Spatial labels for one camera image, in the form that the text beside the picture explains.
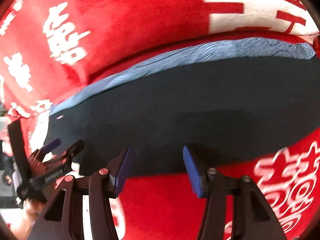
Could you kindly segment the person's left hand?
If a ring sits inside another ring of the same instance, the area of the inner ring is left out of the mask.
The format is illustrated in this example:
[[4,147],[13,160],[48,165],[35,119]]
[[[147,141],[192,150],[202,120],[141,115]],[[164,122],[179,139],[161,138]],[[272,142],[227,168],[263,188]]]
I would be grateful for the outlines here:
[[36,199],[26,199],[21,209],[7,226],[17,239],[28,239],[35,221],[42,212],[45,204]]

